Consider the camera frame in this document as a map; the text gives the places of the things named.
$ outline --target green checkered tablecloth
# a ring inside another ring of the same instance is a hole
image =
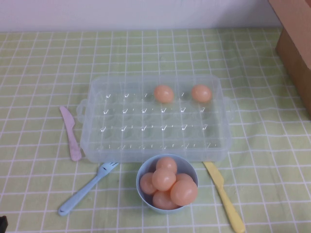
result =
[[[279,28],[0,33],[0,216],[8,232],[231,233],[201,163],[199,196],[158,215],[121,164],[70,213],[56,210],[96,173],[69,158],[58,107],[75,113],[100,75],[213,74],[238,110],[216,163],[248,233],[311,231],[311,123],[275,45]],[[82,125],[76,121],[79,140]]]

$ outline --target cardboard box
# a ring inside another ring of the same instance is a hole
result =
[[[269,0],[284,29],[276,51],[311,116],[311,0]]]

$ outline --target plastic egg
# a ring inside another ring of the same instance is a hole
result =
[[[200,103],[210,102],[212,99],[212,91],[208,86],[199,84],[195,85],[191,91],[192,98]]]
[[[154,90],[154,96],[160,103],[171,103],[174,100],[173,90],[166,85],[159,85]]]
[[[165,168],[157,169],[152,175],[153,186],[160,191],[167,191],[176,181],[176,175]]]
[[[159,159],[158,162],[156,163],[156,169],[159,168],[166,168],[174,172],[175,174],[177,173],[177,164],[175,160],[172,159],[171,157],[163,157]]]
[[[179,207],[174,202],[172,202],[170,192],[168,191],[157,191],[152,198],[152,203],[154,207],[162,210],[174,210]]]
[[[190,175],[186,174],[186,173],[180,173],[176,175],[176,182],[177,181],[181,181],[181,180],[185,180],[185,181],[192,181],[193,179]]]
[[[198,196],[198,187],[193,181],[180,180],[171,189],[171,199],[177,205],[189,205]]]
[[[141,190],[147,195],[152,195],[157,191],[157,189],[152,185],[152,175],[152,172],[144,174],[139,182]]]

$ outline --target blue bowl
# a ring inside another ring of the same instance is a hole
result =
[[[152,158],[148,159],[146,162],[144,162],[140,169],[138,170],[137,176],[136,176],[136,189],[138,191],[138,194],[140,195],[141,199],[154,211],[160,213],[160,214],[173,214],[176,213],[184,208],[184,206],[181,206],[174,210],[162,210],[159,208],[155,208],[152,205],[152,196],[144,194],[143,191],[140,189],[140,179],[141,177],[146,174],[147,172],[154,172],[156,170],[156,163],[157,161],[162,157],[171,157],[175,160],[177,163],[177,173],[186,173],[190,175],[193,179],[193,181],[198,185],[198,175],[196,174],[193,166],[184,158],[179,157],[174,154],[159,154],[156,156],[153,156]]]

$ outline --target white wall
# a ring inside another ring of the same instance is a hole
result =
[[[268,0],[0,0],[0,31],[275,25]]]

